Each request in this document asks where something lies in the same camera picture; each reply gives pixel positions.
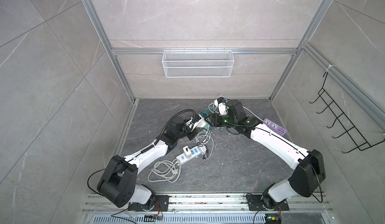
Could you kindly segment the white square charger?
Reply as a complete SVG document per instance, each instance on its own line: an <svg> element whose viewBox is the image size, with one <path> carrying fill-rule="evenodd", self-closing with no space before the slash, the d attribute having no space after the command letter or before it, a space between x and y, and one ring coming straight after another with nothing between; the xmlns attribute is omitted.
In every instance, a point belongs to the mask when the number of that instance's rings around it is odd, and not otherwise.
<svg viewBox="0 0 385 224"><path fill-rule="evenodd" d="M191 151L188 146L185 146L183 148L183 153L184 153L186 159L190 159L192 157L192 155L194 154L194 151Z"/></svg>

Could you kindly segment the white blue power strip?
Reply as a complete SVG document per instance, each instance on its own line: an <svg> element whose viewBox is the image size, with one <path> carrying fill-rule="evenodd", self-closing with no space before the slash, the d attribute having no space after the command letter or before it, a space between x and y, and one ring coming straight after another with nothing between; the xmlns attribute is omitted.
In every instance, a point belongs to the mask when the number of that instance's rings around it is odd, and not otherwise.
<svg viewBox="0 0 385 224"><path fill-rule="evenodd" d="M194 146L194 147L188 147L185 146L183 148L183 153L178 155L176 159L178 160L180 165L183 165L190 160L198 157L199 155L205 155L207 151L206 146Z"/></svg>

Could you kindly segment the white charger adapter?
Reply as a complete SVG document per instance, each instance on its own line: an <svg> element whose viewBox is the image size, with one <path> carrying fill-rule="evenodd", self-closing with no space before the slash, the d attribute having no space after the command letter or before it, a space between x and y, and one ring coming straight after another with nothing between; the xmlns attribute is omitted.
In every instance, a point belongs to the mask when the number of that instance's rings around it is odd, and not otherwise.
<svg viewBox="0 0 385 224"><path fill-rule="evenodd" d="M200 147L200 150L201 150L201 153L202 153L202 154L206 154L206 152L207 152L207 147L206 147L206 146L202 146L202 147Z"/></svg>

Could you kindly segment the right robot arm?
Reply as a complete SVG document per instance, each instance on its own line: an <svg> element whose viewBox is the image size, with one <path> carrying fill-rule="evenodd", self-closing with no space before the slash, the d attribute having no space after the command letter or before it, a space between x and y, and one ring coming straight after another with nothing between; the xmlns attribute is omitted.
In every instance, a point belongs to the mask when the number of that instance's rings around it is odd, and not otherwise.
<svg viewBox="0 0 385 224"><path fill-rule="evenodd" d="M316 190L322 190L325 180L323 155L309 151L286 140L256 115L247 116L239 100L220 97L214 100L215 113L205 121L212 127L233 128L238 134L262 144L280 157L292 170L290 177L270 185L264 190L261 201L267 209L273 209L288 198L300 195L309 198Z"/></svg>

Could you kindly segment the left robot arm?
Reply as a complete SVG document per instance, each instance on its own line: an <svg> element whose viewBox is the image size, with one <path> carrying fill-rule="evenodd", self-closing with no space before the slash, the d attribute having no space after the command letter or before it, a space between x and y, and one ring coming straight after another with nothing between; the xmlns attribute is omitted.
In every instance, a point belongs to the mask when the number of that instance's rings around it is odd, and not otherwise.
<svg viewBox="0 0 385 224"><path fill-rule="evenodd" d="M180 139L193 139L201 123L205 124L204 117L192 109L176 113L149 145L125 157L113 156L106 168L96 172L103 172L96 189L91 188L89 183L88 188L107 198L118 208L132 203L151 210L155 205L156 192L145 185L136 184L137 175L151 163L170 153Z"/></svg>

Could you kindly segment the purple power strip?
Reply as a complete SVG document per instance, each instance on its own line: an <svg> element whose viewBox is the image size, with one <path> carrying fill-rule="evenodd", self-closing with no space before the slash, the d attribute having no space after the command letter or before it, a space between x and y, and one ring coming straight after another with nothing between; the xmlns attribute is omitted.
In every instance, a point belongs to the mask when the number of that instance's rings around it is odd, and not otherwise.
<svg viewBox="0 0 385 224"><path fill-rule="evenodd" d="M272 130L273 132L275 132L276 134L278 134L279 136L281 137L284 137L287 133L287 130L285 128L283 128L282 126L274 123L273 121L271 121L270 119L267 119L265 118L263 120L263 123L270 129Z"/></svg>

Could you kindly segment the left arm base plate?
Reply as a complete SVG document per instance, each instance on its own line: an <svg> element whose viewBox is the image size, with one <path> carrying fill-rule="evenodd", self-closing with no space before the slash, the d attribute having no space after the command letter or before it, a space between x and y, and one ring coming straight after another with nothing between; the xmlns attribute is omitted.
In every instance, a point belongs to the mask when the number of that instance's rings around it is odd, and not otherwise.
<svg viewBox="0 0 385 224"><path fill-rule="evenodd" d="M160 208L160 211L166 212L168 211L169 199L169 195L156 195L151 207L135 203L129 204L128 210L137 212L158 212L158 208Z"/></svg>

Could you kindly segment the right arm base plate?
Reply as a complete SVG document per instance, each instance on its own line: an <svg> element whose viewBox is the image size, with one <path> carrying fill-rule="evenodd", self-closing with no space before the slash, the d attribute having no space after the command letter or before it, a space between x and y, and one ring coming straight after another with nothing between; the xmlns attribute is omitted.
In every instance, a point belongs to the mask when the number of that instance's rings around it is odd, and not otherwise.
<svg viewBox="0 0 385 224"><path fill-rule="evenodd" d="M286 200L276 202L267 195L251 194L245 195L250 211L289 211Z"/></svg>

